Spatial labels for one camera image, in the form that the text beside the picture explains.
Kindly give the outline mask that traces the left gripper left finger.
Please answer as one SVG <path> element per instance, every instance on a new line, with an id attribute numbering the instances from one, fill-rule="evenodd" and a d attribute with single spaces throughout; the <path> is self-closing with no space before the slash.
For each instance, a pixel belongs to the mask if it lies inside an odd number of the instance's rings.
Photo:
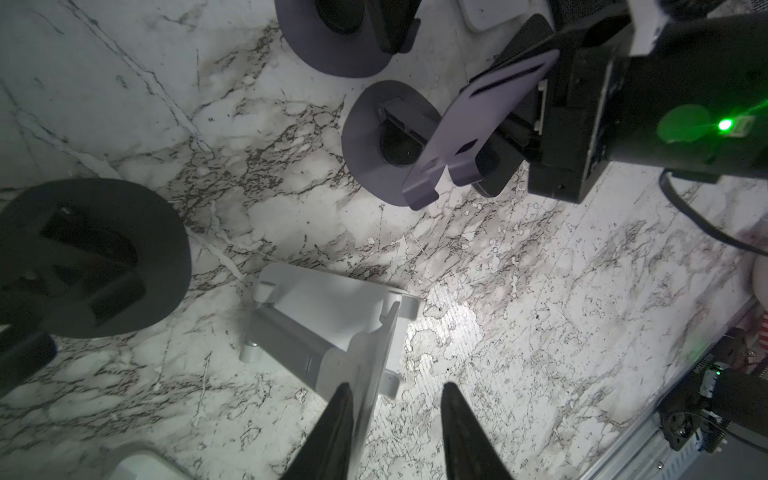
<path id="1" fill-rule="evenodd" d="M 352 456 L 353 412 L 352 389 L 348 383 L 342 383 L 281 480 L 347 479 Z"/>

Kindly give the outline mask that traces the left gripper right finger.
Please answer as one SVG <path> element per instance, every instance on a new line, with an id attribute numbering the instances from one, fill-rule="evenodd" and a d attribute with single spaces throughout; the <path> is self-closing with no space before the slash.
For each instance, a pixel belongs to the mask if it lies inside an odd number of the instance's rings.
<path id="1" fill-rule="evenodd" d="M 443 387 L 441 423 L 448 480 L 513 479 L 452 382 Z"/>

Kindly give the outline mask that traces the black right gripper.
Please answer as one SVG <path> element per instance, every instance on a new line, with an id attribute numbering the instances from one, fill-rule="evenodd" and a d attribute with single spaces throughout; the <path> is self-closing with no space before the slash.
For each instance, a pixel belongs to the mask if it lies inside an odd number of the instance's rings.
<path id="1" fill-rule="evenodd" d="M 497 197 L 520 166 L 530 193 L 582 202 L 607 166 L 599 138 L 606 103 L 628 65 L 631 17 L 599 11 L 556 32 L 531 16 L 494 62 L 507 66 L 555 49 L 560 56 L 481 149 L 479 193 Z"/>

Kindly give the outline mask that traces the white front phone stand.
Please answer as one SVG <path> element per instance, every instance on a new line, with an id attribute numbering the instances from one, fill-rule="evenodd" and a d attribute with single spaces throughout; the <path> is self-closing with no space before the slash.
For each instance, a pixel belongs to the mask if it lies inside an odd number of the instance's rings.
<path id="1" fill-rule="evenodd" d="M 240 359 L 266 354 L 324 400 L 348 384 L 359 459 L 379 397 L 396 397 L 407 326 L 421 301 L 399 288 L 284 263 L 258 276 Z"/>

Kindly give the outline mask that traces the white folding phone stand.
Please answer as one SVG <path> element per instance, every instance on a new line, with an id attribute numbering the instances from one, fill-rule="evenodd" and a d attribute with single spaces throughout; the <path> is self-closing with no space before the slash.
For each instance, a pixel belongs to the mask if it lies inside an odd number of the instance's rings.
<path id="1" fill-rule="evenodd" d="M 111 450 L 104 458 L 102 479 L 190 480 L 177 463 L 146 443 L 128 443 Z"/>

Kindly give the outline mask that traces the purple round phone stand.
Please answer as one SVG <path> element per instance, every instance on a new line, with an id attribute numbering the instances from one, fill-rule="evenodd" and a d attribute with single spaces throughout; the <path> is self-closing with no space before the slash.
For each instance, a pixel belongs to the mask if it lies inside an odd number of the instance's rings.
<path id="1" fill-rule="evenodd" d="M 346 167 L 369 193 L 421 210 L 435 202 L 448 173 L 457 186 L 483 178 L 476 156 L 494 131 L 552 69 L 557 49 L 490 69 L 439 114 L 418 91 L 395 80 L 367 87 L 342 131 Z"/>

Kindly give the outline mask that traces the black round phone stand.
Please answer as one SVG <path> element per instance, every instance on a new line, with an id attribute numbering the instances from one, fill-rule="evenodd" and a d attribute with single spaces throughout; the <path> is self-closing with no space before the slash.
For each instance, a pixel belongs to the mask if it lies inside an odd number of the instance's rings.
<path id="1" fill-rule="evenodd" d="M 57 355 L 56 338 L 136 332 L 170 315 L 191 281 L 188 235 L 154 191 L 58 180 L 1 211 L 1 393 Z"/>

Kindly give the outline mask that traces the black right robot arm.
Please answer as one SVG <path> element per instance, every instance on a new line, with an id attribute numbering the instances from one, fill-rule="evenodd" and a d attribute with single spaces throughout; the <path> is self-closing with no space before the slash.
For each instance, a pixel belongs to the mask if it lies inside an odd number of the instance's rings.
<path id="1" fill-rule="evenodd" d="M 632 57 L 626 12 L 606 10 L 555 31 L 529 18 L 498 66 L 550 48 L 561 56 L 477 157 L 478 193 L 498 196 L 522 165 L 530 193 L 583 201 L 612 163 L 713 183 L 767 175 L 767 17 L 671 23 Z"/>

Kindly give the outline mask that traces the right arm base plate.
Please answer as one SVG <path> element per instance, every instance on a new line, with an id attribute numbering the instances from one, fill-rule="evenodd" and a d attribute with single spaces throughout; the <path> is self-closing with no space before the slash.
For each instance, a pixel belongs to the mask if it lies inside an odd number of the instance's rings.
<path id="1" fill-rule="evenodd" d="M 731 328 L 661 400 L 660 429 L 676 452 L 701 434 L 713 453 L 738 425 L 767 436 L 767 360 L 749 363 L 748 335 Z"/>

